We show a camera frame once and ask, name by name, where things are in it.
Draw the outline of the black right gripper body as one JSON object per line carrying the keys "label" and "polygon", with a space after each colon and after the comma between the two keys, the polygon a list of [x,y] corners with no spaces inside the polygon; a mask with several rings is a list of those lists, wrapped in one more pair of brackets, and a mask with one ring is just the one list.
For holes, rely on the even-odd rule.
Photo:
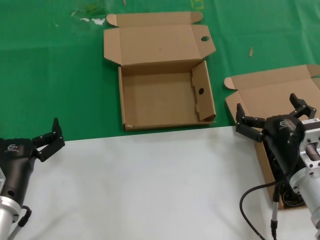
{"label": "black right gripper body", "polygon": [[268,117],[262,132],[270,151],[274,154],[284,174],[293,176],[306,169],[300,157],[302,132],[297,127],[299,115],[284,114]]}

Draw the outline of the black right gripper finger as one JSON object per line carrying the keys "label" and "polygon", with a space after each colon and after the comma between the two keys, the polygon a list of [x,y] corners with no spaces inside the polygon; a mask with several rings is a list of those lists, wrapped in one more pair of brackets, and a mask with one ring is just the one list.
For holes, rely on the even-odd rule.
{"label": "black right gripper finger", "polygon": [[294,110],[289,114],[290,116],[298,119],[301,116],[305,115],[309,120],[315,118],[317,110],[314,107],[308,105],[305,100],[297,98],[294,93],[291,93],[289,101],[294,107]]}
{"label": "black right gripper finger", "polygon": [[240,103],[236,106],[236,126],[235,131],[245,137],[261,143],[265,137],[262,131],[266,120],[260,117],[246,116]]}

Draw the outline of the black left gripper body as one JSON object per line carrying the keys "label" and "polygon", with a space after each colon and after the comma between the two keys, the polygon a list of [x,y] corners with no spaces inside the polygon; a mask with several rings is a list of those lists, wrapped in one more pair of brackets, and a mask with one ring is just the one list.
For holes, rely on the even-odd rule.
{"label": "black left gripper body", "polygon": [[0,195],[23,203],[34,170],[36,146],[31,139],[0,140],[0,168],[5,182]]}

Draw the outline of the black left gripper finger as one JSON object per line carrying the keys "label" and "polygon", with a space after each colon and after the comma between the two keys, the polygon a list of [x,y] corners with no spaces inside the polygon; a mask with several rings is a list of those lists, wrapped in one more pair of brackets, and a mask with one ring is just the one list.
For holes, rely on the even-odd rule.
{"label": "black left gripper finger", "polygon": [[65,140],[58,118],[54,118],[51,132],[33,138],[32,143],[35,146],[32,155],[41,162],[45,162],[63,148]]}

